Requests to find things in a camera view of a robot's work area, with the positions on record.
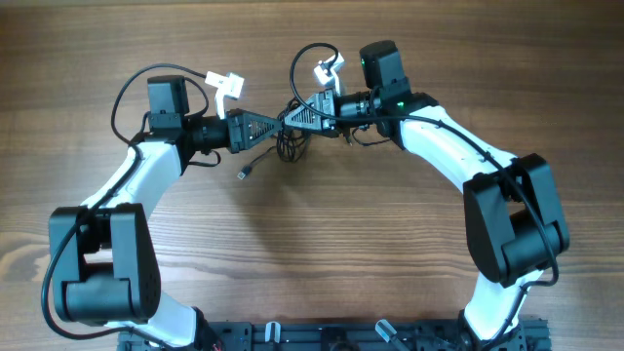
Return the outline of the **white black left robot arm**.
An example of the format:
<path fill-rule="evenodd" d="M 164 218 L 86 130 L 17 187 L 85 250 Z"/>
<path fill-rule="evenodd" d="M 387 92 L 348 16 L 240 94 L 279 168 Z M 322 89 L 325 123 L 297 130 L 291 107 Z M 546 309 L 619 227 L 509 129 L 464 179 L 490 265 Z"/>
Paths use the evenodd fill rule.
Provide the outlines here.
<path fill-rule="evenodd" d="M 163 292 L 148 219 L 167 189 L 195 165 L 196 153 L 249 150 L 283 124 L 247 110 L 224 110 L 225 98 L 239 96 L 242 77 L 203 77 L 216 88 L 215 116 L 191 112 L 190 76 L 149 78 L 149 109 L 137 134 L 123 140 L 128 154 L 120 168 L 81 205 L 51 214 L 51 260 L 40 303 L 53 332 L 74 340 L 117 333 L 124 350 L 223 349 L 198 308 Z"/>

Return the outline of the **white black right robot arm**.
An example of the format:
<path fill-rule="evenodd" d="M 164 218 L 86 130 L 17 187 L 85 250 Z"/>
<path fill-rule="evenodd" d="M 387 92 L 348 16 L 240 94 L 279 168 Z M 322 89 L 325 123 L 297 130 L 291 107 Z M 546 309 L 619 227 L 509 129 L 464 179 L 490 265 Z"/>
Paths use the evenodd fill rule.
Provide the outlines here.
<path fill-rule="evenodd" d="M 284 115 L 288 129 L 325 137 L 353 138 L 376 126 L 379 134 L 420 157 L 462 194 L 466 240 L 479 276 L 462 312 L 471 346 L 491 350 L 511 339 L 519 312 L 534 287 L 560 278 L 557 258 L 569 233 L 554 176 L 537 154 L 518 157 L 481 140 L 451 119 L 425 93 L 410 86 L 391 40 L 360 52 L 366 90 L 347 95 L 338 77 L 341 54 L 314 69 L 324 89 Z"/>

